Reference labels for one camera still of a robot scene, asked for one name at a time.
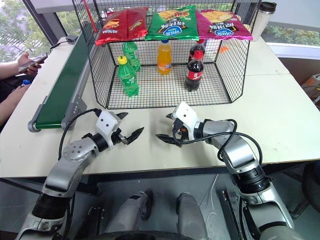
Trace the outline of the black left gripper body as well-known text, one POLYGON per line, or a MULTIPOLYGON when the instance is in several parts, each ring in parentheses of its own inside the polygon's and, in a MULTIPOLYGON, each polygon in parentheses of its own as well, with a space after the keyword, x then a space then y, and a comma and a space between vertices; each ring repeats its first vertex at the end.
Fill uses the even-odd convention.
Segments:
POLYGON ((121 134, 121 132, 122 132, 121 129, 117 129, 115 132, 113 132, 111 134, 111 141, 112 141, 114 146, 119 144, 119 143, 123 143, 124 145, 128 145, 129 144, 128 139, 125 136, 123 136, 121 134))

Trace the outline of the person's bare hand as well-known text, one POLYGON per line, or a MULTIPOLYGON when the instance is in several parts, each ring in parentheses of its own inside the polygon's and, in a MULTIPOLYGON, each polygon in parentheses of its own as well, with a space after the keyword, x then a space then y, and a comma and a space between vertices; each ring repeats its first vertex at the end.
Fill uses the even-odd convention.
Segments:
POLYGON ((39 63, 31 63, 31 59, 29 59, 29 53, 24 52, 17 61, 18 64, 18 72, 21 74, 27 75, 36 75, 38 70, 42 67, 41 64, 44 61, 40 61, 39 63))

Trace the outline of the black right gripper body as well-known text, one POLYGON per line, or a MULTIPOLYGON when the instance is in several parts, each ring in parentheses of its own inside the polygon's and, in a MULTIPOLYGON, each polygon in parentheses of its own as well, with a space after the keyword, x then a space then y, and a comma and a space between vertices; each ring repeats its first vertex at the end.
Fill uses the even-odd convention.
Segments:
POLYGON ((184 123, 180 119, 175 119, 172 126, 172 138, 174 143, 188 143, 189 132, 184 126, 184 123))

